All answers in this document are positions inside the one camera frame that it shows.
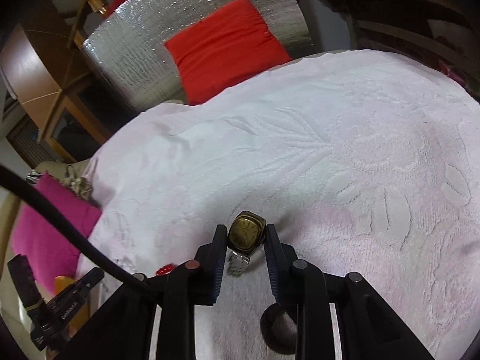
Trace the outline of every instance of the reflective foil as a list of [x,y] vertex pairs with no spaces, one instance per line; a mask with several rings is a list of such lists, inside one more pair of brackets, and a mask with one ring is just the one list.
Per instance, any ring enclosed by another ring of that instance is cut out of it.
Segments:
[[[185,99],[164,42],[232,0],[127,0],[85,41],[83,50],[135,111]],[[296,0],[251,0],[291,57],[311,54]]]

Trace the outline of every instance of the wristwatch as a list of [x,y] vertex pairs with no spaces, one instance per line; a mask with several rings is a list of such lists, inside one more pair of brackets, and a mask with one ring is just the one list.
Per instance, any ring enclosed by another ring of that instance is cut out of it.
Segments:
[[240,276],[247,269],[250,256],[263,241],[266,221],[250,211],[242,211],[233,221],[227,238],[231,249],[227,273]]

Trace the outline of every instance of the bed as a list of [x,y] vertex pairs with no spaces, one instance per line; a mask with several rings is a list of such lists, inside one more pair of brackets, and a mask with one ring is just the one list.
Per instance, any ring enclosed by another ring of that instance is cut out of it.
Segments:
[[[121,129],[86,169],[103,209],[90,241],[154,275],[251,210],[324,272],[362,273],[437,360],[459,359],[480,329],[478,120],[458,84],[400,55],[293,61]],[[99,303],[118,285],[106,278]],[[197,357],[282,357],[260,334],[272,303],[257,251],[196,308]]]

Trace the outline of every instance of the black cable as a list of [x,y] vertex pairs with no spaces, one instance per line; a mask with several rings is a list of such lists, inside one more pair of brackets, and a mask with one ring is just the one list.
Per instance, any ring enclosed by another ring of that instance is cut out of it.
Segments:
[[85,257],[105,270],[117,280],[131,286],[142,293],[155,297],[155,291],[146,283],[141,282],[133,275],[124,271],[117,264],[107,258],[95,248],[77,229],[48,201],[26,181],[22,180],[12,171],[0,165],[0,186],[17,195],[30,207],[42,215],[54,228],[56,228],[72,245]]

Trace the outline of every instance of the black clamp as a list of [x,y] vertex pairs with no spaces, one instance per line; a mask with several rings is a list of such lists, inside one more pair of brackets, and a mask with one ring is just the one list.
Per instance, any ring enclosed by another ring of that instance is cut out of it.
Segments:
[[148,360],[157,305],[162,308],[157,359],[195,359],[194,305],[213,306],[222,283],[227,228],[168,275],[145,281],[150,297],[122,285],[70,340],[55,360]]
[[103,270],[92,269],[45,303],[35,285],[27,257],[21,254],[15,256],[8,262],[8,269],[18,296],[32,320],[32,342],[38,350],[47,346],[54,350],[64,350],[70,340],[68,323],[86,303],[90,290],[103,279]]
[[297,308],[296,360],[335,360],[330,303],[335,304],[344,360],[433,360],[387,302],[357,272],[324,274],[266,229],[265,255],[272,293]]

